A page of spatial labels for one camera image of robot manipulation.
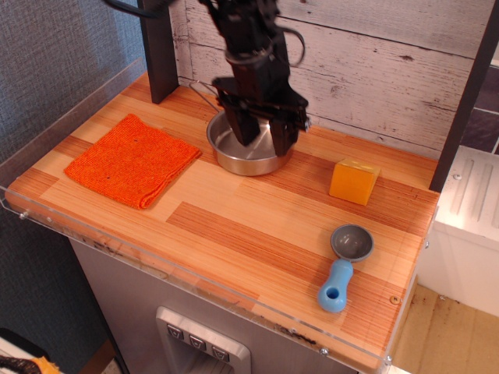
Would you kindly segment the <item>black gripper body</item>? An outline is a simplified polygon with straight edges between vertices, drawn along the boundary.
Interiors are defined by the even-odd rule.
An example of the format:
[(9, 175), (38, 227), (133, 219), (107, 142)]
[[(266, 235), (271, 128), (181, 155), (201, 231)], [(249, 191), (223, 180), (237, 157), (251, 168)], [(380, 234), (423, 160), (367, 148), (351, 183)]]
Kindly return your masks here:
[(226, 51), (225, 59), (232, 75), (217, 77), (212, 84), (226, 111), (241, 111), (268, 120), (281, 116), (299, 130), (310, 127), (308, 101), (288, 81), (292, 64), (286, 50), (242, 54)]

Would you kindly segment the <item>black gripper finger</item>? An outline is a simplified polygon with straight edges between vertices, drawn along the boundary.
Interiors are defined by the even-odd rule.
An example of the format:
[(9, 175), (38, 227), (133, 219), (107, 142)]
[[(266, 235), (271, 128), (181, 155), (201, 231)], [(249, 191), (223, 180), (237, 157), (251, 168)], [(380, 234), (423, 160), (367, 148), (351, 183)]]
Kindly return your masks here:
[(278, 157), (285, 156), (297, 142), (299, 130), (293, 123), (281, 118), (270, 120), (270, 130), (275, 154)]
[(229, 125), (240, 144), (250, 145), (260, 135), (257, 118), (250, 113), (246, 103), (224, 104), (225, 115)]

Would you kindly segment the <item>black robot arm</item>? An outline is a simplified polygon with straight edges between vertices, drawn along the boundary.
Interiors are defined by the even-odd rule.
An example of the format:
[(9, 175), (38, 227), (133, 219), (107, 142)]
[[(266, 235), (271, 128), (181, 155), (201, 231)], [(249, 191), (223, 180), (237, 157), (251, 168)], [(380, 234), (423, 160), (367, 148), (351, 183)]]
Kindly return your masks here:
[(250, 145), (260, 134), (259, 120), (269, 122), (274, 152), (285, 156), (306, 131), (310, 120), (307, 99), (290, 84), (285, 34), (275, 19), (275, 1), (205, 1), (208, 13), (225, 40), (231, 77), (213, 79), (218, 103), (224, 108), (236, 139)]

